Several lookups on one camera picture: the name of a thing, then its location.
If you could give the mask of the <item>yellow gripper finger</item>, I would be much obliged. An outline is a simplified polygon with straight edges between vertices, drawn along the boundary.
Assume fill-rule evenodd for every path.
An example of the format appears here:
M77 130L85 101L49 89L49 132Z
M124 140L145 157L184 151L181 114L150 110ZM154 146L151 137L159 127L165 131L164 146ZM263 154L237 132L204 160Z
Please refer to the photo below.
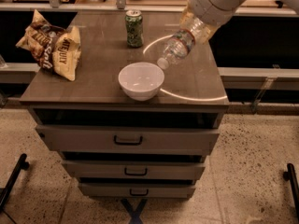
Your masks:
M192 8L190 5L187 5L181 14L180 20L179 20L179 27L182 29L188 29L190 30L194 24L196 17L193 14Z
M196 35L196 41L201 44L205 44L209 39L217 32L218 26L201 24L198 28L198 33Z

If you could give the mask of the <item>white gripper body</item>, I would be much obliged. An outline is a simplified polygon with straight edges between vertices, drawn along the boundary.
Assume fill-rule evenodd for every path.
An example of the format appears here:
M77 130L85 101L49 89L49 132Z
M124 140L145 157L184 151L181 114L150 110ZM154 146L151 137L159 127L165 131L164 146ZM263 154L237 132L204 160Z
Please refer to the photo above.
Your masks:
M245 0L189 0L193 14L206 24L222 26Z

